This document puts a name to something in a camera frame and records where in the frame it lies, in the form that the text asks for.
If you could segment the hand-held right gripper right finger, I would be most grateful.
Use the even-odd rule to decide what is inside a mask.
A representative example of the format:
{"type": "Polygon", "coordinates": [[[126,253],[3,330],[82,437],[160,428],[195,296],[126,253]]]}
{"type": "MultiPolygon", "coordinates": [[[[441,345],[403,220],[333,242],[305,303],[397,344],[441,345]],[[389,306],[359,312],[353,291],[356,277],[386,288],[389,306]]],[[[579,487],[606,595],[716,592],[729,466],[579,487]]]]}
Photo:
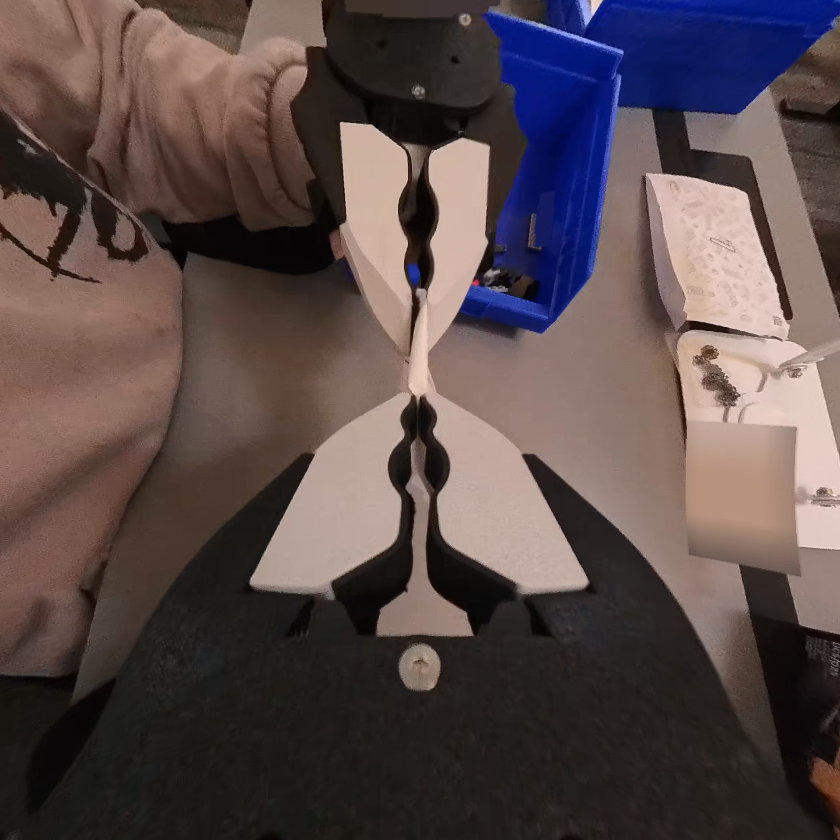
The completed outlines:
{"type": "Polygon", "coordinates": [[[474,634],[498,606],[583,592],[589,578],[518,446],[441,395],[423,397],[427,572],[474,634]]]}

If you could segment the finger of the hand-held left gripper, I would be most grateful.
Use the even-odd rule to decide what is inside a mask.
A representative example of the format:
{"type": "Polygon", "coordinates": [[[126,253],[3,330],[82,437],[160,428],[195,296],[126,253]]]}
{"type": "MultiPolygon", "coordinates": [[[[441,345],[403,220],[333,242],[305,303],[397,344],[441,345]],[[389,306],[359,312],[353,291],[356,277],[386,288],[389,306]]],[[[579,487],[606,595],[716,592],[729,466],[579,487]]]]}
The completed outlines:
{"type": "Polygon", "coordinates": [[[339,127],[345,219],[344,256],[360,293],[400,356],[411,353],[413,286],[401,204],[411,184],[406,148],[369,123],[339,127]]]}
{"type": "Polygon", "coordinates": [[[487,250],[489,145],[459,138],[431,150],[425,182],[435,220],[427,243],[427,344],[434,346],[461,309],[487,250]]]}

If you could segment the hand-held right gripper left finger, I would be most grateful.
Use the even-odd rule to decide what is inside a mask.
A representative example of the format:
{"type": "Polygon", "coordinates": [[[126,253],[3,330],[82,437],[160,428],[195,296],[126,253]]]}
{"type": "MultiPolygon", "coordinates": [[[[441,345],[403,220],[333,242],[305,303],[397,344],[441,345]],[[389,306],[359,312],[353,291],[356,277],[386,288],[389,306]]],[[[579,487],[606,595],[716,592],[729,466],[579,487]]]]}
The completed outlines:
{"type": "Polygon", "coordinates": [[[342,605],[375,634],[413,572],[418,400],[396,395],[336,431],[311,456],[252,573],[256,592],[342,605]]]}

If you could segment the short blue storage bin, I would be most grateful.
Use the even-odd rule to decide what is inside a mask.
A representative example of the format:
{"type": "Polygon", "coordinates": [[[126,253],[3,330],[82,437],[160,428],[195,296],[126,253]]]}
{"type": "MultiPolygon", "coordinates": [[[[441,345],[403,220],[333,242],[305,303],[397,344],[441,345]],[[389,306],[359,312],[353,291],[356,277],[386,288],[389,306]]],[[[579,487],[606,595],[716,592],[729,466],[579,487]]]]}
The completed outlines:
{"type": "Polygon", "coordinates": [[[498,267],[536,282],[530,298],[472,287],[460,314],[545,332],[591,278],[601,231],[623,53],[499,12],[501,78],[528,145],[500,214],[498,267]]]}

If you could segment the small white paper bag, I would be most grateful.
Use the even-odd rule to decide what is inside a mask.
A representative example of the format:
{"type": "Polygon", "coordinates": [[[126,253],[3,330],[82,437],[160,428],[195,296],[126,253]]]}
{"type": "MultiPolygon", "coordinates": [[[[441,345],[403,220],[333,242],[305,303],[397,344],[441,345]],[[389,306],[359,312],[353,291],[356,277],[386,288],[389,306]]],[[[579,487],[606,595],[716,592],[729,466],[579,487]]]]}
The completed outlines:
{"type": "Polygon", "coordinates": [[[417,400],[434,389],[428,368],[429,352],[429,306],[427,291],[415,289],[416,317],[407,362],[407,390],[417,400]]]}

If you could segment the white brick-print paper bag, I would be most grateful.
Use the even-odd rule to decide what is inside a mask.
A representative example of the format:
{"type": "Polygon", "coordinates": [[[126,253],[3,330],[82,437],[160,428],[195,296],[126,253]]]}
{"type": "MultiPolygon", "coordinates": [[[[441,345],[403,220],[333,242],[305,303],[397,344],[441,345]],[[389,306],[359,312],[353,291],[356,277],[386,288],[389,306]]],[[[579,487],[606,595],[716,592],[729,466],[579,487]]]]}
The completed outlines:
{"type": "Polygon", "coordinates": [[[675,330],[694,322],[787,340],[747,193],[661,173],[646,174],[645,191],[658,291],[675,330]]]}

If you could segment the long blue storage bin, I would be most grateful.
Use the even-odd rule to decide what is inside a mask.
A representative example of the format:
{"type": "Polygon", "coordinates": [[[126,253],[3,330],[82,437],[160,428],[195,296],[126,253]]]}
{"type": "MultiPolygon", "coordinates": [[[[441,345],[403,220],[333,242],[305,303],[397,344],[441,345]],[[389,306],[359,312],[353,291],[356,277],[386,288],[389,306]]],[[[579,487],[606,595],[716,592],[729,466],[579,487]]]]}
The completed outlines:
{"type": "Polygon", "coordinates": [[[546,1],[557,29],[623,52],[618,105],[739,114],[835,25],[838,1],[546,1]]]}

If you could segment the white book stand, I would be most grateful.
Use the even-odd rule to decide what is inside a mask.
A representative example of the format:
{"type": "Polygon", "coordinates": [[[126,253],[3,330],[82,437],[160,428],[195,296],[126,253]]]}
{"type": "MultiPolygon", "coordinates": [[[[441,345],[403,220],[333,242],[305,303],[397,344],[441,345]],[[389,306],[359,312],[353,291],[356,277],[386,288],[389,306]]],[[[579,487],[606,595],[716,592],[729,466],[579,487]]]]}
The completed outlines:
{"type": "Polygon", "coordinates": [[[749,381],[736,423],[687,420],[689,553],[800,574],[798,549],[838,550],[838,451],[814,359],[793,342],[720,339],[749,381]]]}

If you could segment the person's left forearm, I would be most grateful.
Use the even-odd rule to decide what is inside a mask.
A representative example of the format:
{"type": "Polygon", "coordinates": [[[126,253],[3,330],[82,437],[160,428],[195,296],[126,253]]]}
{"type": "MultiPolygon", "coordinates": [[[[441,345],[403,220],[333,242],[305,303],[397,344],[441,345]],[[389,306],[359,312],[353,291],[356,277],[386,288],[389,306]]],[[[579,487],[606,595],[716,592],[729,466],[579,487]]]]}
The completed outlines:
{"type": "Polygon", "coordinates": [[[307,227],[312,169],[291,118],[304,48],[269,38],[230,55],[135,2],[73,2],[97,58],[87,176],[136,214],[307,227]]]}

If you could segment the black desk mat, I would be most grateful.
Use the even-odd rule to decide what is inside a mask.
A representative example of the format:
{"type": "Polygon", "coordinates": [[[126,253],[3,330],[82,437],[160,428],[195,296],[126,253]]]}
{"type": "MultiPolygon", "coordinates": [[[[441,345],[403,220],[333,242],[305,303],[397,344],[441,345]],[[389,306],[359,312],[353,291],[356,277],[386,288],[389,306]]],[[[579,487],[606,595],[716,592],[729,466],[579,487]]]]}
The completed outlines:
{"type": "MultiPolygon", "coordinates": [[[[661,170],[669,175],[702,177],[712,183],[737,187],[749,199],[753,222],[768,260],[786,321],[793,319],[791,300],[764,208],[752,160],[747,155],[692,148],[686,115],[682,111],[655,108],[652,111],[661,170]]],[[[788,576],[781,572],[741,566],[744,594],[752,619],[800,625],[788,576]]]]}

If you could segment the pile of toy bricks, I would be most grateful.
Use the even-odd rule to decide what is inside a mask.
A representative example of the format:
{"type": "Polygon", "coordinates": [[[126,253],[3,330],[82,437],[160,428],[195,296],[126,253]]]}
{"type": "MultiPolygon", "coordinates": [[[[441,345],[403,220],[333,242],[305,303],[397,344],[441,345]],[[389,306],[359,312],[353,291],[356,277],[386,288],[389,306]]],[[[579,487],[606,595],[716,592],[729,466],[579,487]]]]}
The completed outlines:
{"type": "Polygon", "coordinates": [[[539,241],[539,215],[531,213],[519,262],[506,261],[508,246],[499,240],[498,234],[494,234],[471,281],[471,289],[484,288],[511,298],[534,301],[539,293],[540,284],[526,269],[537,265],[537,258],[542,252],[543,246],[539,241]]]}

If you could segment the black wrist rest pad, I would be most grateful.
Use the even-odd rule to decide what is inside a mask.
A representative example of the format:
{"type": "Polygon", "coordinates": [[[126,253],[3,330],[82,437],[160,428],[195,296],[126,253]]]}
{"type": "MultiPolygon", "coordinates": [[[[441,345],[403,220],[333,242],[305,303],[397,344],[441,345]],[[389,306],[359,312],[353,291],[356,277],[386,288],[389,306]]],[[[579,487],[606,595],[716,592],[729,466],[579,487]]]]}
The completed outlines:
{"type": "Polygon", "coordinates": [[[335,258],[327,232],[318,224],[248,230],[235,216],[197,224],[162,223],[178,253],[193,254],[281,275],[325,270],[335,258]]]}

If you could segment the small clear plastic parts bag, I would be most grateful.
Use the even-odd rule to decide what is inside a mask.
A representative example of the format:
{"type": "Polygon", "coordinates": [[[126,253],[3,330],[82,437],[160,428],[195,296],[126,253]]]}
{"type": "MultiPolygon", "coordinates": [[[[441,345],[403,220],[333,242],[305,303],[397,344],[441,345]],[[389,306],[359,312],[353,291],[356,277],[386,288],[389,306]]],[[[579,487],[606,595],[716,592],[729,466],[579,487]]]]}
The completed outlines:
{"type": "Polygon", "coordinates": [[[706,332],[679,337],[675,361],[687,420],[724,424],[739,420],[749,381],[724,350],[720,339],[706,332]]]}

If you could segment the person's beige sweatshirt torso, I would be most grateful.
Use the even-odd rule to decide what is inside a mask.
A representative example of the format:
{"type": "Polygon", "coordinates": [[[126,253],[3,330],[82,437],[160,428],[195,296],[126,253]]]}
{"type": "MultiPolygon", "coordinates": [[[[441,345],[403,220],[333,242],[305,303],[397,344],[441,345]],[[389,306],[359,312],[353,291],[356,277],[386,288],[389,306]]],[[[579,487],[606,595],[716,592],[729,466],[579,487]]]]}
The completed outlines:
{"type": "Polygon", "coordinates": [[[77,672],[170,422],[181,272],[139,216],[196,196],[189,46],[135,2],[2,2],[2,677],[77,672]]]}

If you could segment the toy car set box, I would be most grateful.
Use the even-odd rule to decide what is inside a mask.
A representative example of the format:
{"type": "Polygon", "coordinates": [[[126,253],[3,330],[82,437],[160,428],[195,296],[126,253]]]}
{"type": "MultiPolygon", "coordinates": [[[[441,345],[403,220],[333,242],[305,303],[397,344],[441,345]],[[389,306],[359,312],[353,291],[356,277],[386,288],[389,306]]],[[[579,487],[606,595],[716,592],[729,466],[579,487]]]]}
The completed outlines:
{"type": "Polygon", "coordinates": [[[752,627],[786,782],[838,837],[839,636],[767,616],[752,627]]]}

